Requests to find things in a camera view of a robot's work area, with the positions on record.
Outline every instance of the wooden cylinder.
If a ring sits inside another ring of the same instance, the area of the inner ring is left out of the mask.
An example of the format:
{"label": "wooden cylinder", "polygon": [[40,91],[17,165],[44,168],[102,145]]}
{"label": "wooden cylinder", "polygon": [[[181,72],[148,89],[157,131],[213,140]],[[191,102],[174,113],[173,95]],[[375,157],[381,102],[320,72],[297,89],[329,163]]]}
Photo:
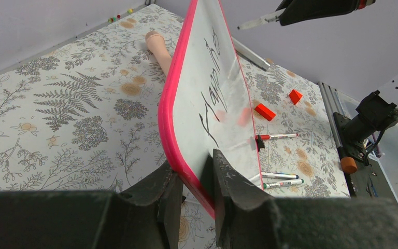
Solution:
{"label": "wooden cylinder", "polygon": [[150,31],[146,35],[146,44],[147,48],[155,55],[165,76],[167,76],[170,64],[172,63],[172,57],[165,47],[164,38],[158,32]]}
{"label": "wooden cylinder", "polygon": [[356,162],[351,157],[343,157],[341,158],[341,168],[346,174],[353,174],[358,170],[356,166]]}

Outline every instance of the dry erase marker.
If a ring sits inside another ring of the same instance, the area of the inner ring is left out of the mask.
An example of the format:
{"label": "dry erase marker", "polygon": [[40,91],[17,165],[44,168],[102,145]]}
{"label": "dry erase marker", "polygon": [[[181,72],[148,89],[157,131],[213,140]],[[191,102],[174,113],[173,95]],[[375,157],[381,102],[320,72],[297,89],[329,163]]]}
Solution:
{"label": "dry erase marker", "polygon": [[294,174],[284,174],[284,173],[267,173],[262,172],[262,177],[264,178],[277,178],[277,179],[298,179],[298,175]]}
{"label": "dry erase marker", "polygon": [[248,181],[253,182],[254,180],[257,180],[257,178],[260,178],[260,174],[251,177]]}
{"label": "dry erase marker", "polygon": [[304,183],[303,179],[294,179],[294,180],[287,180],[287,181],[276,182],[276,183],[263,183],[263,188],[268,189],[268,188],[289,187],[292,185],[299,185],[302,183]]}
{"label": "dry erase marker", "polygon": [[291,134],[275,134],[275,135],[260,135],[262,140],[269,140],[269,139],[289,139],[291,137],[298,136],[298,133],[291,133]]}
{"label": "dry erase marker", "polygon": [[238,30],[247,30],[247,29],[251,29],[253,27],[260,26],[262,24],[267,24],[270,22],[277,22],[278,20],[280,20],[280,16],[281,16],[281,14],[283,14],[283,12],[285,10],[286,10],[286,8],[280,9],[280,10],[277,10],[276,12],[272,12],[270,14],[263,15],[258,19],[245,22],[242,25],[238,26],[237,29]]}

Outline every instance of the green marker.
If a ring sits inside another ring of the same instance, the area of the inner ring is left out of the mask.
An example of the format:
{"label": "green marker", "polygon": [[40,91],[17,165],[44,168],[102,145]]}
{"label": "green marker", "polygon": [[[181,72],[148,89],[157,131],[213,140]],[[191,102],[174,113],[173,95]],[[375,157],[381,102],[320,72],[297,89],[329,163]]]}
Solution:
{"label": "green marker", "polygon": [[276,183],[263,183],[263,188],[269,189],[269,188],[290,187],[292,185],[299,185],[303,183],[304,183],[303,179],[293,179],[293,180],[281,181]]}

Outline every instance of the white wall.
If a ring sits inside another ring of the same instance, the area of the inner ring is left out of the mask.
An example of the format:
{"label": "white wall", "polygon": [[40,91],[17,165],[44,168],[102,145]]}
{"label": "white wall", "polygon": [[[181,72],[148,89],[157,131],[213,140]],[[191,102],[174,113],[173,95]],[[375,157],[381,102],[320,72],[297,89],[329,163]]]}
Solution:
{"label": "white wall", "polygon": [[144,0],[0,0],[0,70],[142,4]]}
{"label": "white wall", "polygon": [[[376,0],[346,16],[246,31],[236,27],[273,12],[281,0],[221,2],[233,37],[313,82],[324,81],[361,100],[398,74],[398,0]],[[189,1],[157,4],[185,16]]]}

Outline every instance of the floral tablecloth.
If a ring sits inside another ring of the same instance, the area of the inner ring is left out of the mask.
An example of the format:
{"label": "floral tablecloth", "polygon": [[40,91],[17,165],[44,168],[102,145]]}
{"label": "floral tablecloth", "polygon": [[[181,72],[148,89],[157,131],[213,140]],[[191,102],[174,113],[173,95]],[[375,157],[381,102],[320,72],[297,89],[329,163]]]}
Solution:
{"label": "floral tablecloth", "polygon": [[[183,19],[150,5],[118,22],[0,75],[0,191],[122,191],[165,161],[158,101],[165,76],[144,38],[161,33],[171,54]],[[264,171],[296,173],[300,186],[273,196],[347,197],[318,86],[273,65],[264,72],[240,60],[253,104],[277,116],[255,116],[259,134],[298,132],[267,141]],[[287,94],[298,90],[294,106]],[[180,248],[216,248],[214,221],[192,200],[182,205]]]}

